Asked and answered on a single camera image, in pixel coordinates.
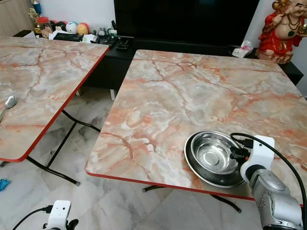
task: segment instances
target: red figurine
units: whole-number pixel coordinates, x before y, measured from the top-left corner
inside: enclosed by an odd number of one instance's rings
[[[285,64],[293,56],[292,45],[298,46],[303,38],[298,31],[305,23],[307,0],[276,0],[272,6],[275,12],[265,19],[256,55]]]

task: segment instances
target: silver spoon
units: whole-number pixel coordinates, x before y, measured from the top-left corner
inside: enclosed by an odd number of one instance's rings
[[[7,110],[9,110],[10,108],[14,107],[17,104],[17,97],[16,96],[10,96],[8,98],[8,100],[5,102],[5,109],[3,110],[3,112],[0,115],[0,122],[5,114],[5,112]]]

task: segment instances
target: plastic container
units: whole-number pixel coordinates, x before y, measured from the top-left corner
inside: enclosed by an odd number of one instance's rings
[[[39,17],[37,18],[37,23],[39,24],[42,36],[48,38],[49,34],[53,33],[51,23],[48,17]]]

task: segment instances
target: white wall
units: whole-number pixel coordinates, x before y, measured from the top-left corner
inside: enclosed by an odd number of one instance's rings
[[[110,27],[115,20],[113,0],[41,0],[43,14],[50,20],[85,22],[91,30]],[[245,39],[254,47],[259,45],[258,37],[264,26],[264,19],[272,9],[273,0],[260,0]],[[303,72],[304,77],[298,89],[307,96],[307,38],[303,39],[299,48],[294,50],[293,63]]]
[[[113,0],[40,0],[50,20],[88,23],[90,30],[109,28],[115,20]]]

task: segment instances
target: black tv stand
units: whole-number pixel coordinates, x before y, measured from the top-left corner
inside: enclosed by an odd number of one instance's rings
[[[131,44],[126,50],[117,49],[119,45],[120,42],[117,41],[99,63],[96,69],[92,72],[91,76],[85,82],[85,85],[118,90],[126,76],[134,54],[138,49],[226,57],[232,57],[231,53],[234,49],[234,47],[231,46],[209,46],[185,42],[161,41],[156,39],[132,39]],[[247,58],[256,59],[257,57],[255,56],[255,50],[249,54]],[[285,65],[280,65],[280,67],[294,85],[297,85],[304,76],[292,62]]]

